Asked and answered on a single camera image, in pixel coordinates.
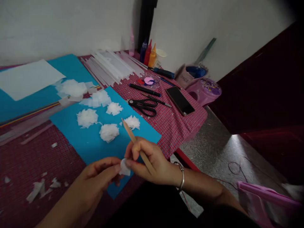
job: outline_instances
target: scissors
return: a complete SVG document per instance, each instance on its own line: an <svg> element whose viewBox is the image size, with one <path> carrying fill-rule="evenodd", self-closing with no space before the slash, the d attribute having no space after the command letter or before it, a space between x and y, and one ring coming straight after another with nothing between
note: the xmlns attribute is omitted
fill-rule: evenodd
<svg viewBox="0 0 304 228"><path fill-rule="evenodd" d="M144 100L126 100L126 102L139 109L145 116L150 116L150 117L154 117L156 116L156 110L154 109L156 106L157 106L157 102L155 100L152 100L152 99L144 99Z"/></svg>

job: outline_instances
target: blue cardstock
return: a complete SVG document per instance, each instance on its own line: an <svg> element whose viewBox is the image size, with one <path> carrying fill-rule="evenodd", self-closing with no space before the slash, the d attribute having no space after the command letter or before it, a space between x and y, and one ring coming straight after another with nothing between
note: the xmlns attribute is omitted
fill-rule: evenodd
<svg viewBox="0 0 304 228"><path fill-rule="evenodd" d="M78 60L77 56L73 54L49 60L48 63L66 76L66 79L75 79L77 82L91 81L94 85L98 85L95 79ZM14 101L6 92L0 89L0 99L0 122L4 122L49 105L61 98L57 95L55 87L51 85L18 101Z"/></svg>
<svg viewBox="0 0 304 228"><path fill-rule="evenodd" d="M117 127L119 128L119 135L110 143L107 143L100 138L100 124L94 124L89 128L84 129L81 129L80 126L78 126L76 114L83 109L90 108L88 106L77 103L50 117L53 124L64 134L87 165L105 157L116 156L120 159L124 158L126 147L130 142L130 137L123 125L119 125L121 118L126 119L130 115L133 115L139 119L140 130L133 130L135 136L141 136L154 143L157 143L161 138L161 135L135 112L118 93L111 87L108 87L105 90L112 102L119 103L119 105L123 107L120 114L116 116L107 114L107 107L98 107L94 109L98 114L99 122L102 124L117 124ZM113 199L123 189L131 176L125 176L120 181L119 187L116 187L114 184L109 186L107 191Z"/></svg>

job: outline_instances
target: smartphone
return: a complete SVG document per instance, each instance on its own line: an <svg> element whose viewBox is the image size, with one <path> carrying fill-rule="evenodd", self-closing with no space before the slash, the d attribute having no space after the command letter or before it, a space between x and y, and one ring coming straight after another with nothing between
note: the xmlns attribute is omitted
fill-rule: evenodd
<svg viewBox="0 0 304 228"><path fill-rule="evenodd" d="M183 116L186 116L195 111L177 87L166 89L166 92Z"/></svg>

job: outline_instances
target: silver bangle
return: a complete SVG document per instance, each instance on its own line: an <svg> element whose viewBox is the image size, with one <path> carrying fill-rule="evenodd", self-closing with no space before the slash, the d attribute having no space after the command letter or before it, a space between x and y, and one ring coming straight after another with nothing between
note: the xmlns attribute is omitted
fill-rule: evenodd
<svg viewBox="0 0 304 228"><path fill-rule="evenodd" d="M182 191L182 188L183 188L184 182L185 182L184 169L178 161L175 161L174 164L177 164L180 167L181 172L183 173L183 180L181 181L180 188L178 190L178 192L180 193Z"/></svg>

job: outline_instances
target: dark red door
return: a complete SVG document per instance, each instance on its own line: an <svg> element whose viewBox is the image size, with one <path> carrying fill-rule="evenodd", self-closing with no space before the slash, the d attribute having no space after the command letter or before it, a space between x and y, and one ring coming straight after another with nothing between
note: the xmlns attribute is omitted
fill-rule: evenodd
<svg viewBox="0 0 304 228"><path fill-rule="evenodd" d="M222 78L223 93L209 105L231 134L244 136L293 181L304 162L302 38L300 24L292 24ZM296 167L288 167L292 161Z"/></svg>

